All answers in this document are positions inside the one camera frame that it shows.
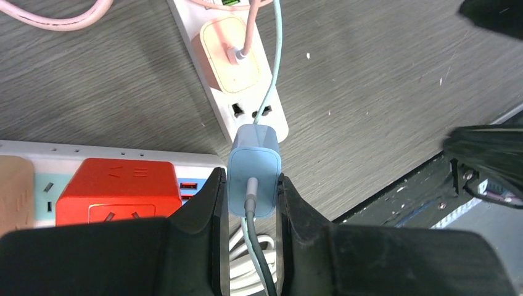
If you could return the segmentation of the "red cube socket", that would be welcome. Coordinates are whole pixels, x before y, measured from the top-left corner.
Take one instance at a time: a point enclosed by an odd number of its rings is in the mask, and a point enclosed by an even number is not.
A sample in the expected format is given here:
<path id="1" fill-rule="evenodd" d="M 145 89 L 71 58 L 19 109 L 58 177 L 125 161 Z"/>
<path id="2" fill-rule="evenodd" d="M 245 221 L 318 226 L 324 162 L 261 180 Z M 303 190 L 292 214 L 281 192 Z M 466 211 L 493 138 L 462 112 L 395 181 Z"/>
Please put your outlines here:
<path id="1" fill-rule="evenodd" d="M 56 225 L 167 217 L 181 206 L 172 163 L 87 158 L 56 202 Z"/>

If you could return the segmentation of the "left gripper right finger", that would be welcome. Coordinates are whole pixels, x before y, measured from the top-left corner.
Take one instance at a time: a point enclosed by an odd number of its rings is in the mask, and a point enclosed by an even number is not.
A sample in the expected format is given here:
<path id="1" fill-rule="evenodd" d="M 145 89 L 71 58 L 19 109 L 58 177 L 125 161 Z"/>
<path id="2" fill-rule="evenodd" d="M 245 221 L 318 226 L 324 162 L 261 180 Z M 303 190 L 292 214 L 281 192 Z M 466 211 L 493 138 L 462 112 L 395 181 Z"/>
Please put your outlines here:
<path id="1" fill-rule="evenodd" d="M 335 224 L 285 175 L 276 221 L 280 295 L 516 295 L 473 232 Z"/>

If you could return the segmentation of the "tan cube socket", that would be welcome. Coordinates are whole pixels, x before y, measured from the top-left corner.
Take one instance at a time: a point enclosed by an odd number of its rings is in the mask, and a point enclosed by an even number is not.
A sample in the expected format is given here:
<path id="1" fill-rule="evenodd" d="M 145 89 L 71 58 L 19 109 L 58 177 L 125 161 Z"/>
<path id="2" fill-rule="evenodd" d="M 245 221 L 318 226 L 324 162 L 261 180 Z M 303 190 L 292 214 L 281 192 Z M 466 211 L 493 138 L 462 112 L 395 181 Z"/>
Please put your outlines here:
<path id="1" fill-rule="evenodd" d="M 35 170 L 31 161 L 1 156 L 1 235 L 35 223 Z"/>

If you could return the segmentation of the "light blue charger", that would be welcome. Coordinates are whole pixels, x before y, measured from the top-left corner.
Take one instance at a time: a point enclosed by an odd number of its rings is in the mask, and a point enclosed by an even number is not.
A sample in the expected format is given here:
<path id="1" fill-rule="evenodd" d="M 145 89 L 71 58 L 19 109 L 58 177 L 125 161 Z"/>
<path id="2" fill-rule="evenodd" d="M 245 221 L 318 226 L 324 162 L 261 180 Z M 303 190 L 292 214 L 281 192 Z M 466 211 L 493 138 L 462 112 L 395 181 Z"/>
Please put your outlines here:
<path id="1" fill-rule="evenodd" d="M 254 217 L 271 216 L 276 206 L 281 168 L 275 130 L 270 126 L 252 123 L 240 126 L 227 165 L 229 213 L 245 217 L 247 194 L 255 194 Z"/>

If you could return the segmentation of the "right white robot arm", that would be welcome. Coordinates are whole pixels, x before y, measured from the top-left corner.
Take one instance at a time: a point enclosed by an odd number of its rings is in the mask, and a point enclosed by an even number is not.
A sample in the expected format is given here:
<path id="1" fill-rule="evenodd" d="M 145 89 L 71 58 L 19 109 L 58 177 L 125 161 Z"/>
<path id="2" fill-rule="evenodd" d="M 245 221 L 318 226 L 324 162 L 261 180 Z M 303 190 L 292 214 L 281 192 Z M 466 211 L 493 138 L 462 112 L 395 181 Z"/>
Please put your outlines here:
<path id="1" fill-rule="evenodd" d="M 463 1 L 458 13 L 481 29 L 522 39 L 522 1 Z M 455 128 L 443 151 L 457 194 L 522 209 L 521 106 L 501 123 Z"/>

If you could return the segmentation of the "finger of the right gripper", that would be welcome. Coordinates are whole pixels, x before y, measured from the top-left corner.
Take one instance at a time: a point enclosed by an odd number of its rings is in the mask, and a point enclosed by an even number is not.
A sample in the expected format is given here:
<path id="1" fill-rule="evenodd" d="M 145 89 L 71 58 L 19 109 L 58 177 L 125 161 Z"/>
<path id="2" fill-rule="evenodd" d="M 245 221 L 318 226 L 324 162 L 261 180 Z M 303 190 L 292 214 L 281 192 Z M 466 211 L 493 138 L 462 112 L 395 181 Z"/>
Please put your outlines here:
<path id="1" fill-rule="evenodd" d="M 476 27 L 522 41 L 522 0 L 465 0 L 458 14 Z"/>

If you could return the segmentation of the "pink small charger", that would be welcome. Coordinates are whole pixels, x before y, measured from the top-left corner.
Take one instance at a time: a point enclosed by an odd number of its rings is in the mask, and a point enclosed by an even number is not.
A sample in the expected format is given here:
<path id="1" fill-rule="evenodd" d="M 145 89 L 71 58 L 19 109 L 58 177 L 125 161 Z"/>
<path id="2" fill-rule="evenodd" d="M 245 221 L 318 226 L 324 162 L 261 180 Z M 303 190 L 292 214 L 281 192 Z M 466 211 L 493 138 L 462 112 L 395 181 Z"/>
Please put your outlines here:
<path id="1" fill-rule="evenodd" d="M 211 88 L 237 94 L 262 80 L 254 50 L 239 60 L 236 54 L 245 41 L 246 24 L 237 15 L 226 15 L 203 24 L 191 44 Z"/>

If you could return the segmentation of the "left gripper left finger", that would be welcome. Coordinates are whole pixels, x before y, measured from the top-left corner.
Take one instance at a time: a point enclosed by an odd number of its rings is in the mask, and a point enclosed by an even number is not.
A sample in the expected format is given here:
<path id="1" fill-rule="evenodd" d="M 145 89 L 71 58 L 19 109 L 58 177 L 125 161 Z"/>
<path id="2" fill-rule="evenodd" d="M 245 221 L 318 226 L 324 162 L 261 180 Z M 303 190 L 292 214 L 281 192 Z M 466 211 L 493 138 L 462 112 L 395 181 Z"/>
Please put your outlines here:
<path id="1" fill-rule="evenodd" d="M 226 295 L 226 173 L 167 218 L 14 231 L 2 295 Z"/>

